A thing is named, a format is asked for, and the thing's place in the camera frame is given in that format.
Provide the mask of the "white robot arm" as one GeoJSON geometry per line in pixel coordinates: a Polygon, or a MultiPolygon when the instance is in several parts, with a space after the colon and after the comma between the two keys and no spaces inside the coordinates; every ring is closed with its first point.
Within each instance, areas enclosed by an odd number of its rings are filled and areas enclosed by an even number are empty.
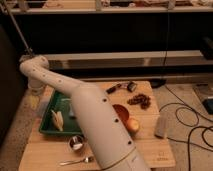
{"type": "Polygon", "coordinates": [[[71,98],[83,135],[104,171],[151,171],[119,119],[106,93],[96,84],[50,71],[44,56],[25,60],[21,72],[71,98]]]}

